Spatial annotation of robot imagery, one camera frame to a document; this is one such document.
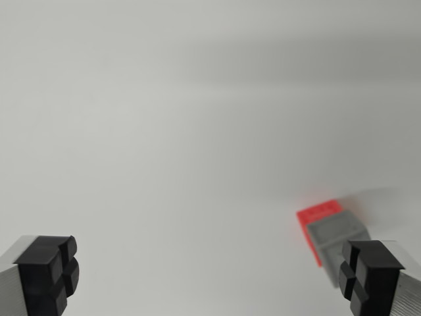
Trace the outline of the black-tipped silver gripper left finger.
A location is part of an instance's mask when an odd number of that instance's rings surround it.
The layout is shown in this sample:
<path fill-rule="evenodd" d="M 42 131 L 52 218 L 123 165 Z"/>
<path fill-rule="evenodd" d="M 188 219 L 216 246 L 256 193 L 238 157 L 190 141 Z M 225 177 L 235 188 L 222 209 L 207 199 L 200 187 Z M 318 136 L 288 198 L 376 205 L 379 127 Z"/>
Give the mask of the black-tipped silver gripper left finger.
<path fill-rule="evenodd" d="M 78 286 L 73 236 L 21 236 L 1 255 L 1 314 L 59 316 Z"/>

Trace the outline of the black-tipped silver gripper right finger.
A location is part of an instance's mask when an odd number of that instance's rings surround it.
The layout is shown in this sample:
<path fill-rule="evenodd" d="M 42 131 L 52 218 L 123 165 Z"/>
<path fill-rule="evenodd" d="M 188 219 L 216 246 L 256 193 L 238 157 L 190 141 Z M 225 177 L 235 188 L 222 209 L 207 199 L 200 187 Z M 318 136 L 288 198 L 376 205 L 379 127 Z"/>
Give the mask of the black-tipped silver gripper right finger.
<path fill-rule="evenodd" d="M 339 287 L 353 315 L 418 316 L 420 263 L 396 241 L 344 243 Z"/>

